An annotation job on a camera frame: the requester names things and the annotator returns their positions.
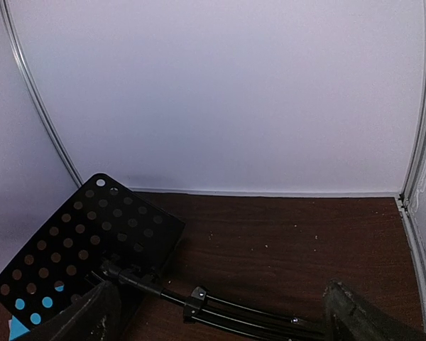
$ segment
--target dark wood shelf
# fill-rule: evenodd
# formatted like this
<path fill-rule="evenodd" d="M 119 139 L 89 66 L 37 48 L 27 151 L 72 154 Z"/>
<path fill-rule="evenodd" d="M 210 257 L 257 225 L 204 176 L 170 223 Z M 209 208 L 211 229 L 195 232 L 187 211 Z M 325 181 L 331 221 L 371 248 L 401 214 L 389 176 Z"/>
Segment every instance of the dark wood shelf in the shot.
<path fill-rule="evenodd" d="M 240 303 L 322 318 L 337 278 L 393 317 L 422 329 L 420 297 L 393 198 L 301 199 L 141 194 L 187 223 L 164 285 L 197 285 Z M 0 306 L 0 341 L 9 314 Z M 243 340 L 182 324 L 179 307 L 149 298 L 125 340 Z"/>

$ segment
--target black clamp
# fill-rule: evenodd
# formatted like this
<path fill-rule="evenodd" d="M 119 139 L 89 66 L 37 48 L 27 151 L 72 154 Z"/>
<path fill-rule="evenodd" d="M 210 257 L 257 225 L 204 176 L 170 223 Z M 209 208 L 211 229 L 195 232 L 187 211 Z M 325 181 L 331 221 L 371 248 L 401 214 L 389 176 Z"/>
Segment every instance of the black clamp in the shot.
<path fill-rule="evenodd" d="M 185 307 L 183 308 L 183 322 L 194 323 L 195 317 L 207 302 L 207 289 L 198 286 L 191 293 L 191 296 L 186 298 Z"/>

